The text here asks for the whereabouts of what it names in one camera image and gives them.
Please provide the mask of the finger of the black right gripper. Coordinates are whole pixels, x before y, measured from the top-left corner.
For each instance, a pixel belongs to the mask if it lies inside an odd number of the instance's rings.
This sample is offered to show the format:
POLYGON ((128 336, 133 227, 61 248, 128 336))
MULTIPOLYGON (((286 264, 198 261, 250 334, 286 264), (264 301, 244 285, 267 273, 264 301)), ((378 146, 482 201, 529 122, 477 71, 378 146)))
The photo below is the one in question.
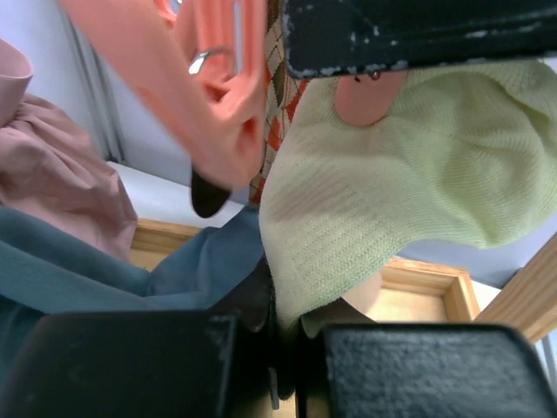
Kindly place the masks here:
POLYGON ((201 218, 210 218, 218 213, 230 198, 231 192, 214 185, 191 170, 191 203, 201 218))
POLYGON ((290 0, 281 17, 298 79, 556 54, 554 0, 290 0))

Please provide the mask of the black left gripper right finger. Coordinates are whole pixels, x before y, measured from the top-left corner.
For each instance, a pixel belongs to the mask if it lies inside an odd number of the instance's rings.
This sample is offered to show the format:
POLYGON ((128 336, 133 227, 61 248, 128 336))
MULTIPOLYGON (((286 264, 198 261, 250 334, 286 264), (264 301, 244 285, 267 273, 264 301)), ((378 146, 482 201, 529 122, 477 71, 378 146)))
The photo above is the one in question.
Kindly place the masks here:
POLYGON ((540 361, 502 326, 330 327, 322 417, 554 417, 540 361))

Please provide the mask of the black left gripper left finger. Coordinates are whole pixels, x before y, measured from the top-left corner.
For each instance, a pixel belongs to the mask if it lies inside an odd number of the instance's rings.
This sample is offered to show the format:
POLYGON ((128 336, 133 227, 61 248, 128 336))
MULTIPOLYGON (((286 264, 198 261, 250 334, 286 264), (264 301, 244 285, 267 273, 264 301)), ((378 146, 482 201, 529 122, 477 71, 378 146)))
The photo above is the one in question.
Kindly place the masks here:
POLYGON ((233 417, 231 316, 58 314, 17 356, 3 417, 233 417))

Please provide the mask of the pale yellow sock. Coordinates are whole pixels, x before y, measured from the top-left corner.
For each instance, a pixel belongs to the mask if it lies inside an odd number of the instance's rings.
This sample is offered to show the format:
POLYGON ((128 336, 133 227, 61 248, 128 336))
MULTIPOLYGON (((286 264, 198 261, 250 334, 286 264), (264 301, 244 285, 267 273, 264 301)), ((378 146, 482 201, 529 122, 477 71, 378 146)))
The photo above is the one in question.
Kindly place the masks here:
POLYGON ((556 75, 537 60, 410 71, 374 125, 315 79, 268 173, 259 224, 278 323, 322 307, 419 240, 490 248, 556 210, 556 75))

